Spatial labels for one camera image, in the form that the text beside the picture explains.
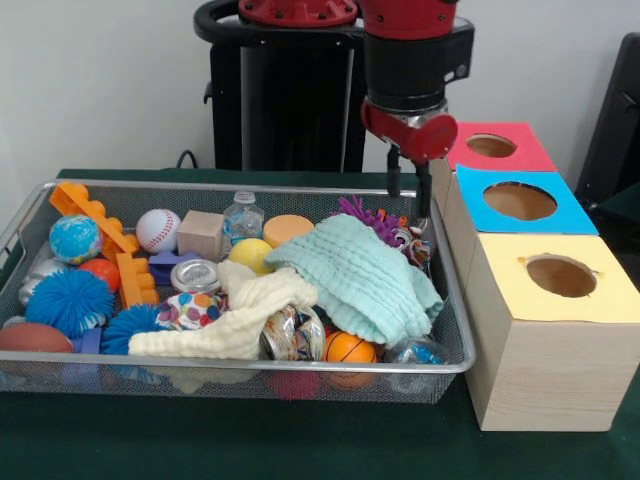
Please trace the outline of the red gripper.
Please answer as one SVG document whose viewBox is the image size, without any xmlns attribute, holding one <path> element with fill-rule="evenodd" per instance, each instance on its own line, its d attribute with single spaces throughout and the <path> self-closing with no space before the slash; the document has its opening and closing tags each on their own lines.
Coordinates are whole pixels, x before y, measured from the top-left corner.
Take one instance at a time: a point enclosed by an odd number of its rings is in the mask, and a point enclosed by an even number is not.
<svg viewBox="0 0 640 480">
<path fill-rule="evenodd" d="M 392 144 L 387 153 L 387 192 L 391 197 L 399 197 L 401 192 L 399 151 L 413 163 L 424 163 L 416 167 L 416 201 L 418 217 L 428 218 L 431 174 L 427 162 L 445 157 L 454 145 L 458 135 L 454 117 L 442 111 L 417 116 L 393 114 L 365 100 L 361 119 L 371 134 Z"/>
</svg>

